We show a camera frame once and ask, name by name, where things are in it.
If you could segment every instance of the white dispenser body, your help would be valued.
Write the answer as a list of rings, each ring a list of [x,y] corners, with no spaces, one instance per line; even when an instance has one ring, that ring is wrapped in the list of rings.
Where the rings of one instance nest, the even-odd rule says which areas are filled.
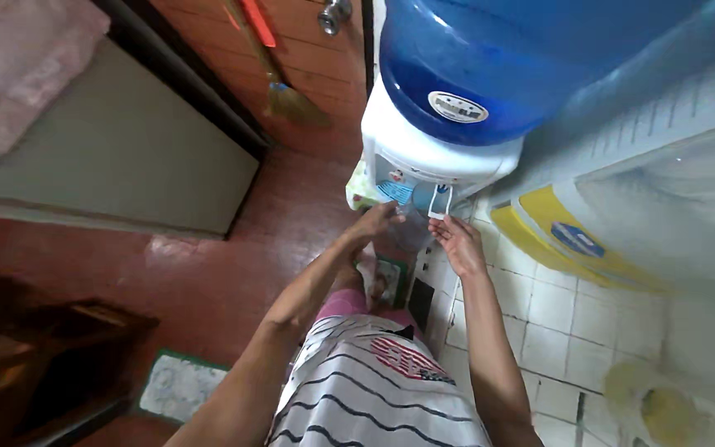
[[[400,202],[420,182],[453,187],[463,199],[517,167],[523,138],[487,147],[465,147],[418,130],[396,109],[377,76],[361,122],[366,174],[387,200]]]

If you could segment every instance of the pink shorts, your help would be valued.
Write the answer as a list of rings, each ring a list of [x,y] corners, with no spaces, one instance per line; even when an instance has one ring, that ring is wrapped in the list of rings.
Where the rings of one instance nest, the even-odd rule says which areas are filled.
[[[322,318],[336,315],[347,316],[355,314],[369,315],[369,308],[367,308],[365,304],[365,294],[360,290],[342,289],[334,291],[327,297],[322,309],[320,309],[316,315],[316,320],[318,321]],[[378,313],[377,316],[387,318],[401,324],[403,327],[412,325],[415,330],[415,337],[419,340],[423,340],[421,331],[418,329],[418,325],[415,323],[415,320],[412,319],[412,315],[410,315],[408,310],[388,310]]]

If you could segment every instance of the door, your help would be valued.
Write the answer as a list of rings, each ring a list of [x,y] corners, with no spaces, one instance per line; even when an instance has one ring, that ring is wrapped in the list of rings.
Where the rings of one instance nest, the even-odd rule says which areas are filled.
[[[0,216],[222,239],[258,161],[105,39],[0,158]]]
[[[316,16],[323,0],[257,0],[275,36],[268,48],[283,75],[332,121],[327,128],[302,127],[264,116],[269,83],[220,0],[151,0],[184,40],[204,58],[266,131],[284,146],[316,157],[354,164],[362,152],[360,121],[366,102],[362,5],[329,36]]]

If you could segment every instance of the blue sticker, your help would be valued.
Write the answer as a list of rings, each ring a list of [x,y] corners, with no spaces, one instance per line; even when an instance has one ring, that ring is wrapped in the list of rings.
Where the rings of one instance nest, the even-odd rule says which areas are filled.
[[[582,255],[594,258],[602,258],[605,255],[605,249],[592,240],[581,228],[567,223],[553,222],[551,224],[551,235],[567,245],[572,251]]]
[[[391,180],[383,180],[382,183],[377,185],[377,189],[385,196],[399,202],[400,205],[406,204],[412,197],[412,188]]]

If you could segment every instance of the hand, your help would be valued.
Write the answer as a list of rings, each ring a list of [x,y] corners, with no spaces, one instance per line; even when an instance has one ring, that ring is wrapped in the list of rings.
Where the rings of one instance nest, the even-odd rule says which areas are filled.
[[[460,278],[487,274],[482,235],[479,230],[457,217],[446,215],[445,220],[429,219],[429,231],[443,246],[451,268]]]
[[[344,234],[358,244],[362,244],[362,247],[365,246],[373,237],[386,232],[391,224],[404,222],[404,216],[396,214],[397,205],[395,200],[391,200],[385,204],[372,206]]]

